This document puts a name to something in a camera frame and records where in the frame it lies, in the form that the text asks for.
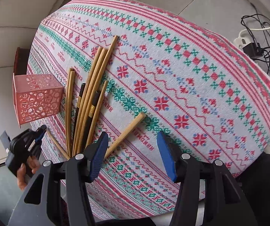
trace blue gripper pad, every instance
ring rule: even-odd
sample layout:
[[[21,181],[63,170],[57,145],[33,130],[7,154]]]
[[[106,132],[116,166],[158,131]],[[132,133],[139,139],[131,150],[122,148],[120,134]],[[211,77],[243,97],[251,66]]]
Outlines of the blue gripper pad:
[[[91,181],[98,177],[102,162],[104,160],[104,155],[106,154],[108,148],[108,134],[106,132],[102,132],[95,145],[98,145],[98,148],[91,159],[89,173]]]
[[[177,179],[175,161],[171,155],[170,149],[168,147],[169,144],[167,143],[166,136],[163,131],[160,131],[157,134],[157,145],[160,151],[162,162],[166,169],[166,174],[173,182],[175,182]]]

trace gray floor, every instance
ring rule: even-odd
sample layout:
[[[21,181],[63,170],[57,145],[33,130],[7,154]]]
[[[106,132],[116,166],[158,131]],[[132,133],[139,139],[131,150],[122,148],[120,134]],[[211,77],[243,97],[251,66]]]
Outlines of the gray floor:
[[[0,167],[0,220],[7,225],[22,192],[17,186],[17,178],[6,166]]]

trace metal screw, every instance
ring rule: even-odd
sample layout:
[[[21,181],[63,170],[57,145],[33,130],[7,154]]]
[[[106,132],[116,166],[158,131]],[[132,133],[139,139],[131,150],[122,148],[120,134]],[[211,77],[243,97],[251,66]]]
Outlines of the metal screw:
[[[222,162],[221,160],[215,160],[214,163],[215,163],[217,166],[223,165],[223,162]]]
[[[181,155],[182,159],[188,160],[190,158],[190,154],[184,153]]]
[[[50,166],[50,164],[51,164],[51,161],[48,161],[48,160],[43,162],[44,167],[48,167]]]
[[[83,155],[83,154],[77,154],[77,155],[75,156],[75,158],[76,158],[77,160],[81,160],[81,159],[84,158],[84,155]]]

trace white cable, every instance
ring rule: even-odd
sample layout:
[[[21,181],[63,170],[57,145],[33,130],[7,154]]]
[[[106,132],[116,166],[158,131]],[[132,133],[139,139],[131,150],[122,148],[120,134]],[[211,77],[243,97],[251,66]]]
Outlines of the white cable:
[[[270,30],[270,27],[261,28],[261,29],[250,29],[250,30],[251,30],[251,31],[266,31],[266,30]],[[243,32],[245,32],[245,31],[247,31],[247,29],[241,30],[241,31],[239,32],[239,37],[241,37],[241,34],[242,34]]]

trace power strip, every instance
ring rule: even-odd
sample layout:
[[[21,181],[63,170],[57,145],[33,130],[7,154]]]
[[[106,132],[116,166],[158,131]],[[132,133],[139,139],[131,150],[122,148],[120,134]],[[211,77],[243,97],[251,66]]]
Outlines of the power strip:
[[[236,47],[240,50],[243,50],[244,46],[247,46],[249,43],[251,43],[251,40],[249,37],[238,37],[233,40],[233,44],[236,45]]]

